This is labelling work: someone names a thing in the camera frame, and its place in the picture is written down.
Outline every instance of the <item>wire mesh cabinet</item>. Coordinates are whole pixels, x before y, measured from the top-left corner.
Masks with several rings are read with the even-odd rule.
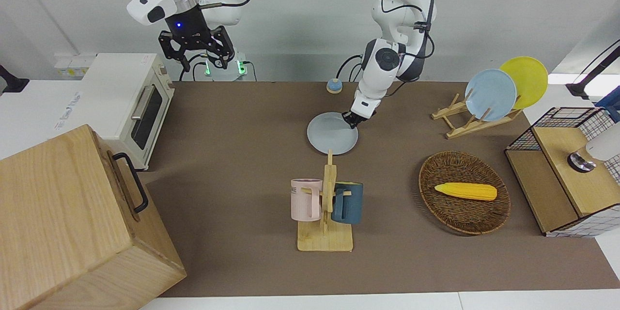
[[[602,108],[552,108],[505,154],[548,237],[594,237],[620,227],[620,155],[591,173],[566,157],[614,124]]]

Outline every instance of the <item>wicker basket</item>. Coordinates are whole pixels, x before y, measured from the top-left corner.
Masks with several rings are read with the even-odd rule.
[[[447,182],[490,184],[497,189],[493,201],[450,197],[434,189]],[[499,229],[510,215],[510,197],[497,173],[479,158],[458,151],[429,157],[420,169],[420,195],[443,224],[461,233],[480,235]]]

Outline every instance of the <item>label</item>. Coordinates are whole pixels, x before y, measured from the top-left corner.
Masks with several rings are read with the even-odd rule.
[[[82,98],[82,92],[76,92],[76,94],[73,95],[73,98],[71,98],[71,101],[69,101],[69,104],[64,108],[64,112],[58,118],[58,122],[56,122],[54,126],[54,129],[56,131],[59,131],[60,129],[64,127],[67,120],[69,120],[69,118],[71,117],[71,114],[73,114],[73,110],[75,110],[75,107],[78,106],[78,103],[81,98]]]

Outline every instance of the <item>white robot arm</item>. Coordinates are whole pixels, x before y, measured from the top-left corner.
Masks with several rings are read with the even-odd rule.
[[[428,42],[434,43],[428,32],[435,16],[434,0],[378,0],[372,8],[372,18],[381,27],[381,39],[366,45],[361,68],[363,74],[355,90],[351,110],[343,113],[351,128],[368,120],[398,78],[403,83],[416,81],[422,72]],[[398,31],[413,29],[406,35]]]
[[[168,59],[179,61],[190,70],[186,50],[206,50],[208,59],[226,69],[234,57],[233,43],[224,25],[235,25],[241,18],[241,5],[234,0],[132,0],[127,12],[139,23],[151,25],[164,19],[170,31],[162,31],[159,43]],[[172,41],[179,49],[172,47]]]

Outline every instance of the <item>light blue plate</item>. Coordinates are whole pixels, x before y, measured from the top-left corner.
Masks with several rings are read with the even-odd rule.
[[[334,155],[351,150],[357,143],[357,127],[351,129],[340,113],[330,112],[316,116],[307,129],[310,144],[318,151],[327,154],[332,149]]]
[[[487,69],[474,76],[465,89],[465,96],[474,89],[465,104],[476,118],[482,118],[487,109],[491,111],[485,122],[494,122],[506,116],[516,102],[516,87],[508,74],[499,69]]]

